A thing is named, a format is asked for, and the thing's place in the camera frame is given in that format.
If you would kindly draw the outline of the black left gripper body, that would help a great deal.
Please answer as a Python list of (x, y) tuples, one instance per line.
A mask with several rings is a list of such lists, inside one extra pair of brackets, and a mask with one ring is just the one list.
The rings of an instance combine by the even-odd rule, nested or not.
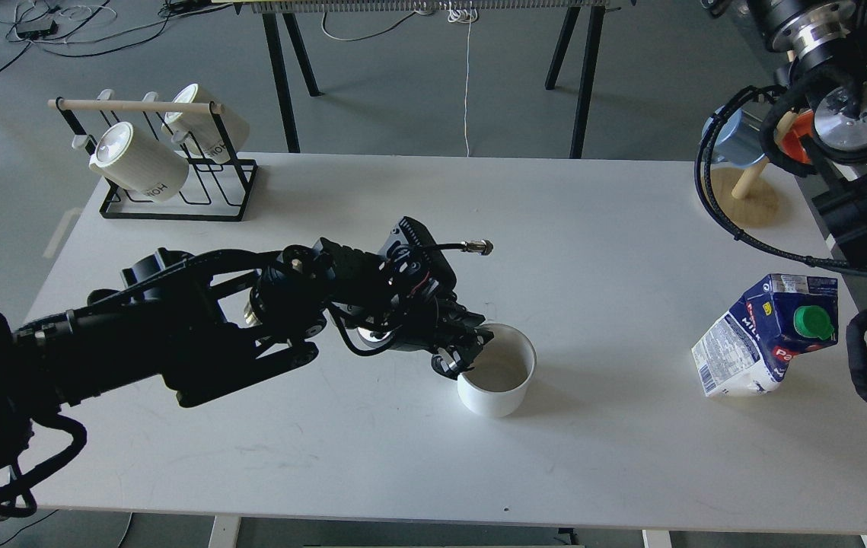
[(422, 222), (403, 216), (380, 252), (323, 239), (327, 309), (356, 355), (461, 345), (455, 274)]

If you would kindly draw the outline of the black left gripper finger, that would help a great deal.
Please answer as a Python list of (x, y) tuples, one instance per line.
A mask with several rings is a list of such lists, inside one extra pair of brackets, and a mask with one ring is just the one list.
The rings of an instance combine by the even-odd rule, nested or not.
[(445, 306), (445, 330), (449, 343), (488, 343), (495, 334), (485, 325), (485, 316), (458, 303)]
[(458, 379), (471, 371), (475, 358), (484, 349), (484, 336), (474, 334), (448, 343), (437, 343), (431, 349), (431, 368), (440, 377)]

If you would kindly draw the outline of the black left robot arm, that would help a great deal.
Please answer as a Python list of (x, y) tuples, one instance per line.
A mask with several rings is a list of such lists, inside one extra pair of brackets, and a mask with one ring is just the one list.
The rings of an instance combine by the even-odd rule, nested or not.
[(444, 252), (492, 249), (440, 244), (409, 216), (377, 253), (326, 238), (265, 253), (162, 247), (84, 307), (17, 329), (0, 313), (0, 521), (34, 514), (32, 488), (85, 447), (62, 406), (145, 378), (193, 408), (311, 363), (328, 322), (357, 356), (429, 352), (437, 374), (459, 378), (493, 334), (457, 302)]

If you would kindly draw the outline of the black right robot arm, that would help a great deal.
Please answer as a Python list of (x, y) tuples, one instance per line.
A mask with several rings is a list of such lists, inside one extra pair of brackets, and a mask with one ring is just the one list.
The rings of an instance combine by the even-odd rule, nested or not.
[[(747, 1), (764, 48), (791, 53), (774, 84), (747, 86), (712, 115), (694, 161), (699, 201), (732, 237), (760, 252), (848, 276), (867, 277), (867, 1)], [(757, 142), (770, 163), (827, 185), (813, 200), (843, 254), (817, 259), (771, 247), (719, 207), (711, 163), (719, 130), (738, 108), (765, 100)]]

